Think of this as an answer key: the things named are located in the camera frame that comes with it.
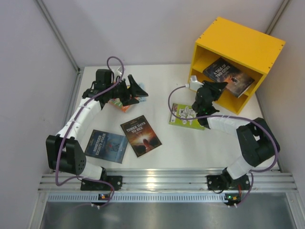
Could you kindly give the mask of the Tale Of Two Cities book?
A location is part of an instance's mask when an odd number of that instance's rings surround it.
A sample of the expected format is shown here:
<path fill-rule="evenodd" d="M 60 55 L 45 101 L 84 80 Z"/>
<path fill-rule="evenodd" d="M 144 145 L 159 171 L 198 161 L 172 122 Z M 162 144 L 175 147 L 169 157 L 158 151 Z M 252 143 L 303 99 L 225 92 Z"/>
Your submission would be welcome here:
<path fill-rule="evenodd" d="M 254 79 L 223 58 L 203 70 L 203 74 L 217 83 L 227 82 L 226 89 L 236 98 L 248 90 Z"/>

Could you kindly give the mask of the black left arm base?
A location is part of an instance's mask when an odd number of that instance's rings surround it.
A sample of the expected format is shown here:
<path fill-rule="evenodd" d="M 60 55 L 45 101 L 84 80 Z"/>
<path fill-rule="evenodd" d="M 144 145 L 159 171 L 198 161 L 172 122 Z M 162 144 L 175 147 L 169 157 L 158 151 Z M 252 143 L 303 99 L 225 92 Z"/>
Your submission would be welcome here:
<path fill-rule="evenodd" d="M 99 181 L 86 178 L 81 182 L 81 191 L 118 191 L 121 187 L 122 176 L 109 176 L 105 168 L 102 168 Z"/>

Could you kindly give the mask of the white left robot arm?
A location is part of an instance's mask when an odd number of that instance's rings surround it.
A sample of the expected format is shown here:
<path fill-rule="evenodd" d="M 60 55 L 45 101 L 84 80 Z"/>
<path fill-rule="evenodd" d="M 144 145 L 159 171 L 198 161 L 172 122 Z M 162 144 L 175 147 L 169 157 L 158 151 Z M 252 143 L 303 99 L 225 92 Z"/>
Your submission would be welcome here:
<path fill-rule="evenodd" d="M 140 97 L 148 96 L 132 75 L 127 77 L 128 84 L 122 76 L 122 72 L 98 69 L 95 81 L 83 93 L 79 106 L 67 124 L 56 135 L 47 137 L 48 165 L 56 174 L 65 172 L 92 181 L 104 180 L 105 168 L 87 162 L 79 140 L 109 100 L 119 99 L 127 106 L 139 103 Z"/>

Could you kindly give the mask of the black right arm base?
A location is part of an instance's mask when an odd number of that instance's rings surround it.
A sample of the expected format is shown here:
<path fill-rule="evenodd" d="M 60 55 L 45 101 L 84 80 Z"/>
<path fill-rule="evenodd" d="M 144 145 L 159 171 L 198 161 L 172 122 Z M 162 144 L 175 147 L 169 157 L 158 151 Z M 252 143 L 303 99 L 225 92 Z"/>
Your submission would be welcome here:
<path fill-rule="evenodd" d="M 250 188 L 250 181 L 247 174 L 240 178 L 232 178 L 227 168 L 222 170 L 221 174 L 218 175 L 207 175 L 208 190 L 215 193 L 221 193 L 227 190 L 248 190 Z"/>

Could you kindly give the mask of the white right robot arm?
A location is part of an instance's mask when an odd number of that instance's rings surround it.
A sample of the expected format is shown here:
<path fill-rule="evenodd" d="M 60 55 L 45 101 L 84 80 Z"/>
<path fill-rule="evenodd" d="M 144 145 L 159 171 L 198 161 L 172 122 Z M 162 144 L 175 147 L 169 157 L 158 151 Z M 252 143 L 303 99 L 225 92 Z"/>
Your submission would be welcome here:
<path fill-rule="evenodd" d="M 224 190 L 241 184 L 249 171 L 271 157 L 277 158 L 280 151 L 279 143 L 264 119 L 226 116 L 214 108 L 213 102 L 220 98 L 226 86 L 226 82 L 190 81 L 190 88 L 196 91 L 192 109 L 199 124 L 238 139 L 241 155 L 219 176 L 220 189 Z"/>

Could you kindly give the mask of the Three Days To See book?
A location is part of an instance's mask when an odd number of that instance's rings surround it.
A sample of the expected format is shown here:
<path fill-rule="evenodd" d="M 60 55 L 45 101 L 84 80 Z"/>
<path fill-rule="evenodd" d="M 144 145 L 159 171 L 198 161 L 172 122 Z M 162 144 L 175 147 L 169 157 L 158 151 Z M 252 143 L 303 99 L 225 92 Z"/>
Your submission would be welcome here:
<path fill-rule="evenodd" d="M 137 157 L 162 145 L 144 115 L 121 124 L 121 128 Z"/>

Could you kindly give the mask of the orange treehouse book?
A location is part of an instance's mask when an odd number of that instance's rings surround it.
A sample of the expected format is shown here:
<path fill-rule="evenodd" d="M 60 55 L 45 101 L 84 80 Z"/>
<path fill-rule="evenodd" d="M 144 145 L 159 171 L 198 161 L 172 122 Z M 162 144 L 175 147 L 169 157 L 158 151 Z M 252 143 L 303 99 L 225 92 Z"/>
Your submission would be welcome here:
<path fill-rule="evenodd" d="M 113 105 L 114 107 L 116 107 L 117 109 L 119 109 L 120 111 L 122 111 L 124 113 L 126 113 L 132 107 L 132 105 L 124 106 L 119 98 L 110 99 L 108 103 L 110 105 Z"/>

